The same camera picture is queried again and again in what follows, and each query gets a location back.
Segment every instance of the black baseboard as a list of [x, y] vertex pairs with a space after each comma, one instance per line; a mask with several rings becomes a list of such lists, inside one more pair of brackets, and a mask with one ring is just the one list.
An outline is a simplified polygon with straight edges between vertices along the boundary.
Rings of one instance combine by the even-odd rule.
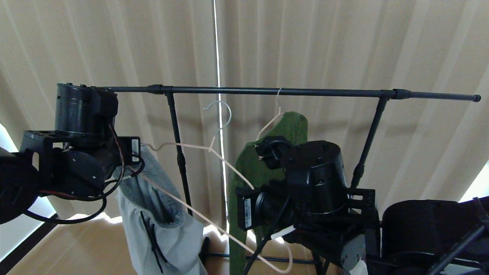
[[43, 223], [36, 231], [19, 244], [5, 259], [0, 262], [0, 275], [9, 272], [24, 256], [31, 251], [46, 235], [55, 228], [56, 224]]

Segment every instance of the clothes hanger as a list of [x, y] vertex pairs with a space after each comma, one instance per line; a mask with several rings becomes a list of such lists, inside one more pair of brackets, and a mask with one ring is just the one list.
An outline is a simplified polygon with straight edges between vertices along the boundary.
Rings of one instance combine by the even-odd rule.
[[[248, 186], [251, 188], [251, 189], [255, 189], [255, 187], [249, 182], [249, 180], [247, 178], [245, 178], [238, 170], [236, 170], [236, 168], [234, 168], [234, 166], [232, 166], [228, 161], [226, 161], [224, 158], [222, 158], [219, 153], [217, 153], [213, 148], [212, 148], [212, 145], [214, 144], [214, 141], [216, 139], [216, 136], [217, 134], [220, 132], [220, 130], [226, 128], [229, 123], [231, 122], [231, 118], [232, 118], [232, 112], [231, 112], [231, 108], [230, 106], [222, 101], [222, 100], [218, 100], [218, 101], [214, 101], [213, 103], [211, 103], [207, 108], [205, 108], [204, 110], [208, 110], [210, 107], [212, 107], [212, 105], [216, 104], [216, 103], [223, 103], [224, 105], [226, 105], [228, 111], [229, 111], [229, 119], [227, 121], [227, 123], [222, 126], [221, 128], [219, 128], [216, 133], [214, 134], [214, 137], [212, 138], [212, 141], [211, 141], [211, 144], [206, 147], [206, 146], [199, 146], [199, 145], [192, 145], [192, 144], [185, 144], [185, 143], [176, 143], [176, 142], [165, 142], [163, 144], [161, 144], [158, 148], [154, 148], [151, 144], [148, 144], [148, 143], [145, 143], [145, 145], [147, 145], [151, 150], [157, 152], [159, 150], [161, 150], [165, 145], [176, 145], [176, 146], [182, 146], [182, 147], [189, 147], [189, 148], [196, 148], [196, 149], [201, 149], [201, 150], [207, 150], [209, 153], [213, 153], [214, 155], [216, 155], [221, 161], [223, 161], [229, 168], [231, 168], [231, 170], [233, 170], [241, 179], [244, 180], [244, 182], [246, 182], [248, 184]], [[176, 196], [174, 196], [173, 194], [171, 194], [170, 192], [168, 192], [167, 190], [161, 188], [160, 186], [156, 185], [155, 182], [153, 182], [152, 180], [148, 179], [148, 177], [146, 177], [143, 173], [139, 174], [139, 176], [141, 176], [142, 178], [144, 178], [147, 182], [149, 182], [151, 184], [151, 186], [153, 186], [154, 188], [162, 191], [163, 193], [167, 194], [168, 196], [170, 196], [172, 199], [176, 200], [177, 202], [181, 203], [182, 205], [186, 206], [188, 209], [192, 210], [195, 214], [197, 214], [199, 217], [201, 217], [202, 219], [204, 219], [205, 221], [207, 221], [208, 223], [212, 224], [213, 226], [215, 226], [219, 232], [221, 232], [222, 234], [226, 234], [231, 240], [235, 241], [237, 244], [239, 244], [241, 247], [243, 247], [244, 249], [246, 249], [247, 251], [249, 251], [250, 253], [254, 253], [255, 251], [251, 248], [249, 248], [248, 246], [246, 246], [244, 243], [242, 243], [241, 241], [239, 241], [238, 239], [236, 239], [233, 235], [229, 234], [228, 232], [226, 232], [226, 230], [218, 227], [215, 223], [213, 223], [210, 219], [208, 219], [206, 216], [204, 216], [203, 214], [201, 214], [200, 212], [198, 212], [197, 210], [195, 210], [193, 207], [191, 207], [190, 205], [186, 204], [184, 201], [182, 201], [181, 199], [177, 198]], [[276, 266], [274, 266], [272, 263], [270, 263], [269, 261], [267, 261], [265, 258], [263, 258], [262, 256], [258, 255], [258, 258], [263, 261], [265, 264], [267, 264], [268, 266], [270, 266], [273, 270], [275, 270], [276, 272], [279, 272], [281, 274], [287, 274], [289, 273], [291, 270], [292, 270], [292, 250], [290, 250], [290, 246], [288, 243], [285, 243], [285, 246], [287, 248], [287, 252], [289, 253], [289, 265], [287, 266], [287, 268], [285, 270], [281, 270], [281, 269], [278, 269]]]
[[270, 126], [270, 124], [272, 124], [272, 122], [274, 122], [274, 121], [275, 121], [275, 120], [276, 120], [276, 119], [277, 119], [277, 118], [278, 118], [280, 115], [283, 115], [283, 114], [284, 114], [284, 113], [282, 112], [282, 107], [280, 106], [280, 100], [278, 99], [278, 95], [280, 94], [280, 90], [281, 90], [281, 89], [283, 89], [283, 88], [278, 89], [278, 93], [277, 93], [277, 95], [275, 96], [275, 99], [276, 99], [276, 100], [277, 100], [277, 102], [278, 102], [278, 114], [277, 114], [277, 115], [276, 115], [274, 118], [272, 118], [272, 120], [271, 120], [269, 123], [267, 123], [267, 124], [265, 125], [265, 127], [263, 127], [263, 128], [262, 128], [262, 129], [261, 129], [261, 130], [258, 132], [258, 135], [256, 136], [256, 140], [255, 140], [255, 141], [258, 141], [258, 140], [260, 139], [260, 135], [262, 134], [262, 132], [263, 132], [263, 131], [264, 131], [264, 130], [265, 130], [267, 127], [268, 127], [268, 126]]

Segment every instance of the floor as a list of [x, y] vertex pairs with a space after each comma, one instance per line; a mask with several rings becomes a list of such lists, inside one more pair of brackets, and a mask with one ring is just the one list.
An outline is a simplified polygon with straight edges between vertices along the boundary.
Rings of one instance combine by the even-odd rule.
[[[227, 238], [211, 229], [204, 231], [211, 238], [211, 252], [226, 252]], [[247, 244], [254, 247], [248, 239]], [[310, 259], [311, 254], [302, 246], [293, 245], [294, 258]], [[265, 247], [262, 255], [286, 257], [287, 250], [276, 241]], [[287, 263], [274, 264], [285, 269]], [[209, 257], [205, 267], [210, 275], [229, 273], [229, 262], [225, 258]], [[336, 274], [330, 266], [329, 275]], [[112, 275], [136, 274], [129, 256], [120, 219], [101, 218], [77, 225], [57, 226], [36, 247], [34, 247], [8, 275]], [[270, 267], [256, 261], [249, 274], [278, 274]], [[315, 274], [314, 266], [294, 264], [290, 274]]]

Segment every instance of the green shirt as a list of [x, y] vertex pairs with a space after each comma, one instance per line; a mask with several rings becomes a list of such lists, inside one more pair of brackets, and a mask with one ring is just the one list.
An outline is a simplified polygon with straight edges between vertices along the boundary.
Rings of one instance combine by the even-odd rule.
[[[293, 145], [307, 142], [307, 119], [296, 112], [287, 112], [277, 125], [266, 135], [284, 136]], [[283, 169], [270, 170], [265, 163], [258, 159], [255, 144], [263, 141], [265, 137], [255, 142], [248, 142], [238, 156], [234, 167], [247, 178], [254, 187], [260, 187], [272, 179], [283, 179]], [[227, 203], [229, 233], [243, 243], [246, 241], [246, 232], [238, 227], [237, 198], [234, 189], [237, 186], [248, 186], [236, 173], [232, 172], [231, 181], [227, 186]], [[264, 227], [255, 230], [257, 243], [263, 239], [266, 232]], [[238, 275], [243, 272], [246, 265], [246, 251], [234, 241], [229, 241], [229, 274]]]

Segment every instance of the curtain fold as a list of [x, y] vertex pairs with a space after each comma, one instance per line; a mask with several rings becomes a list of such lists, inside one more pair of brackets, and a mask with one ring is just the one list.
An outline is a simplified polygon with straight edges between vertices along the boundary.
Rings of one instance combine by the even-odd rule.
[[[482, 95], [479, 103], [387, 104], [360, 188], [380, 213], [408, 199], [459, 200], [489, 159], [489, 3], [218, 1], [223, 87], [408, 89]], [[276, 114], [275, 96], [226, 95], [233, 163]], [[309, 140], [341, 147], [350, 182], [376, 99], [280, 96], [309, 121]]]
[[[212, 1], [15, 1], [0, 3], [0, 119], [19, 147], [23, 130], [52, 130], [56, 83], [216, 86]], [[219, 127], [216, 95], [176, 94], [181, 140], [208, 145]], [[167, 98], [118, 95], [115, 128], [159, 146], [173, 142]], [[205, 151], [183, 149], [193, 206], [225, 225], [222, 170]], [[183, 196], [177, 153], [156, 157]], [[51, 200], [61, 217], [100, 204]], [[115, 196], [106, 212], [119, 215]]]

